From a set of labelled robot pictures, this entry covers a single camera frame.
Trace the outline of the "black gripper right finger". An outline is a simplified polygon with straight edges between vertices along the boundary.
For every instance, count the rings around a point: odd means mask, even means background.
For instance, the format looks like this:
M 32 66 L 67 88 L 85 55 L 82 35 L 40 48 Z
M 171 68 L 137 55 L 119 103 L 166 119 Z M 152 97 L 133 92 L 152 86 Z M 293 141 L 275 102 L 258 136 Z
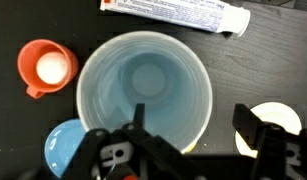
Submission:
M 251 180 L 296 180 L 288 167 L 307 180 L 307 128 L 298 135 L 288 133 L 278 124 L 261 121 L 244 104 L 235 105 L 232 124 L 248 147 L 257 151 Z

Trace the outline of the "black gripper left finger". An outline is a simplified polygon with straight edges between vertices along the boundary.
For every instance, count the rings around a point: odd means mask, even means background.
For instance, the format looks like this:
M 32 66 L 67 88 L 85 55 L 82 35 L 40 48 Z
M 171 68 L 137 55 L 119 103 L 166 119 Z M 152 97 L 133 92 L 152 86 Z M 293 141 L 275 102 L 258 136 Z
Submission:
M 64 180 L 104 179 L 113 166 L 123 163 L 147 180 L 192 178 L 188 169 L 193 161 L 162 137 L 150 135 L 143 127 L 144 120 L 145 105 L 137 104 L 133 121 L 121 129 L 88 131 L 64 171 Z

